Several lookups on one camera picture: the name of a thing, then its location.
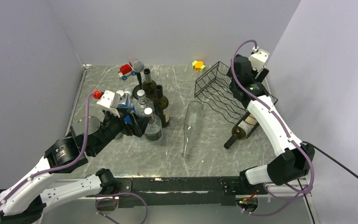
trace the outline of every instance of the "metal wire basket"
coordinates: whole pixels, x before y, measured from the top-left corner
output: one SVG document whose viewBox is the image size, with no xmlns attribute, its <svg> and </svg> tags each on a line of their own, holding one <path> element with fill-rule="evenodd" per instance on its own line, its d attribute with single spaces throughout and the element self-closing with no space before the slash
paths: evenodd
<svg viewBox="0 0 358 224">
<path fill-rule="evenodd" d="M 229 85 L 231 79 L 227 76 L 229 67 L 223 62 L 217 62 L 195 81 L 194 97 L 208 104 L 212 110 L 220 113 L 223 118 L 235 125 L 248 112 L 234 98 Z M 271 96 L 275 104 L 278 99 Z"/>
</svg>

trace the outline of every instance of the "gray marble tabletop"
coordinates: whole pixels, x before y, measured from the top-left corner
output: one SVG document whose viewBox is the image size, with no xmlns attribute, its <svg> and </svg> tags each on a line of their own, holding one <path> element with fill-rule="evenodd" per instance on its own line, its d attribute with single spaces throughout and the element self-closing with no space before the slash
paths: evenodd
<svg viewBox="0 0 358 224">
<path fill-rule="evenodd" d="M 229 150 L 223 144 L 231 135 L 233 124 L 221 114 L 204 105 L 204 117 L 196 142 L 189 157 L 181 157 L 184 142 L 183 124 L 187 105 L 194 100 L 195 80 L 201 75 L 192 66 L 158 65 L 151 69 L 152 79 L 164 88 L 170 102 L 170 125 L 163 129 L 164 138 L 158 144 L 150 144 L 144 137 L 124 136 L 113 140 L 97 157 L 89 157 L 89 163 L 77 168 L 69 178 L 84 178 L 101 168 L 108 168 L 116 177 L 180 177 L 238 175 L 253 166 L 267 164 L 275 157 L 274 150 L 261 127 L 248 139 L 237 141 Z M 117 91 L 137 85 L 136 76 L 123 81 L 117 76 L 120 66 L 90 66 L 73 121 L 84 117 L 85 99 L 93 90 Z M 90 115 L 103 118 L 95 100 L 90 103 Z"/>
</svg>

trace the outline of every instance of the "wall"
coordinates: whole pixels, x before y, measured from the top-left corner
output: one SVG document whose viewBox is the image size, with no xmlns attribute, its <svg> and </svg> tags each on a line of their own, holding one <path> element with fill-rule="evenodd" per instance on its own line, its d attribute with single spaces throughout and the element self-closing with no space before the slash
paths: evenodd
<svg viewBox="0 0 358 224">
<path fill-rule="evenodd" d="M 300 0 L 50 0 L 83 63 L 230 62 L 257 39 L 272 52 Z"/>
<path fill-rule="evenodd" d="M 65 134 L 82 70 L 47 1 L 0 1 L 0 189 Z"/>
<path fill-rule="evenodd" d="M 302 0 L 268 65 L 290 128 L 358 174 L 358 1 Z M 358 223 L 358 180 L 320 153 L 314 165 L 321 223 Z"/>
</svg>

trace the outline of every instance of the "black stand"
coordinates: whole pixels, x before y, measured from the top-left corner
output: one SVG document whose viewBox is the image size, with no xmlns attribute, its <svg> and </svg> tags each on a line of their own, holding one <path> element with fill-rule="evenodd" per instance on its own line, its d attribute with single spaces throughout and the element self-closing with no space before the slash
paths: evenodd
<svg viewBox="0 0 358 224">
<path fill-rule="evenodd" d="M 141 76 L 140 72 L 137 72 L 137 78 L 138 78 L 139 84 L 137 86 L 135 86 L 134 89 L 132 90 L 132 96 L 135 99 L 138 99 L 138 90 L 142 89 L 142 76 Z"/>
</svg>

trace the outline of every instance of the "red toy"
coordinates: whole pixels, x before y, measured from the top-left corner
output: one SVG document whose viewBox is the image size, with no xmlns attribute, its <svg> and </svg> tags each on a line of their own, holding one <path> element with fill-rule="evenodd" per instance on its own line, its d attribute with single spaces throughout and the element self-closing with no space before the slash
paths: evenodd
<svg viewBox="0 0 358 224">
<path fill-rule="evenodd" d="M 131 68 L 131 66 L 129 64 L 125 64 L 125 65 L 121 66 L 121 68 L 120 68 L 120 72 L 123 75 L 125 75 L 125 74 L 127 74 L 127 73 L 129 73 L 131 71 L 132 71 L 132 68 Z"/>
</svg>

